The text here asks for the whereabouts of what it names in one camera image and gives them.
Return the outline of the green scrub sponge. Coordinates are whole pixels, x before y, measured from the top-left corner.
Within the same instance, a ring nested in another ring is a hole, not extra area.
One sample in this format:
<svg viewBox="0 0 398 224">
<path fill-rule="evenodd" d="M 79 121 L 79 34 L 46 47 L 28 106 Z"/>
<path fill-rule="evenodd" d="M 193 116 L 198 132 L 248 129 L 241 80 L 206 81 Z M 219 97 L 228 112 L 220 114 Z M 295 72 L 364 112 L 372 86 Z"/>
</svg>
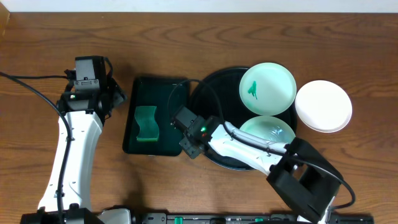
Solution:
<svg viewBox="0 0 398 224">
<path fill-rule="evenodd" d="M 134 118 L 139 126 L 136 136 L 138 142 L 156 142 L 159 140 L 160 129 L 155 120 L 156 106 L 137 106 Z"/>
</svg>

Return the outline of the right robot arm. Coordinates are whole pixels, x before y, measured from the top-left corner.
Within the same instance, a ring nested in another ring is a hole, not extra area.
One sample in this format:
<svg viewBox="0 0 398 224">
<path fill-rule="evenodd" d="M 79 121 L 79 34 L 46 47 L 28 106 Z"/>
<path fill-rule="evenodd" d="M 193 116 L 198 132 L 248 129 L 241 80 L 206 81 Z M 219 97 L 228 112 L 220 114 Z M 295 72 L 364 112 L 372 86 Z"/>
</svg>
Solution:
<svg viewBox="0 0 398 224">
<path fill-rule="evenodd" d="M 261 171 L 279 197 L 304 219 L 329 221 L 343 178 L 308 142 L 300 138 L 290 143 L 261 139 L 214 116 L 174 116 L 172 122 L 195 148 L 207 146 Z"/>
</svg>

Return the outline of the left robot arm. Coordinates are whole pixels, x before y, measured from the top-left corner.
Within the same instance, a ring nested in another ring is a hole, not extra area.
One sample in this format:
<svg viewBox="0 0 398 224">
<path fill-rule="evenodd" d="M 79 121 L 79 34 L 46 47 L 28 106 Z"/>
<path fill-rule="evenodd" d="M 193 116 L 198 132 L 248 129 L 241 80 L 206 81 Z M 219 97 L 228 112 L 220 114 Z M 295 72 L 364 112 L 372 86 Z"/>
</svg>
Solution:
<svg viewBox="0 0 398 224">
<path fill-rule="evenodd" d="M 66 70 L 68 85 L 55 104 L 59 113 L 58 146 L 52 173 L 35 213 L 21 223 L 131 223 L 128 208 L 91 210 L 93 159 L 104 121 L 126 96 L 112 72 Z"/>
</svg>

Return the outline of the white plate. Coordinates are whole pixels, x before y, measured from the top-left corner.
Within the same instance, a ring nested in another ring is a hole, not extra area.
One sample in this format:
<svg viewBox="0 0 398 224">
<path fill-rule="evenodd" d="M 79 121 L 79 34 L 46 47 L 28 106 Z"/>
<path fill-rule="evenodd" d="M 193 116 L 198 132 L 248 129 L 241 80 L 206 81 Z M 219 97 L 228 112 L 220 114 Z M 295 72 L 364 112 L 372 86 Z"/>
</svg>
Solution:
<svg viewBox="0 0 398 224">
<path fill-rule="evenodd" d="M 321 133 L 342 130 L 353 114 L 347 92 L 326 80 L 315 80 L 301 87 L 295 97 L 295 109 L 305 125 Z"/>
</svg>

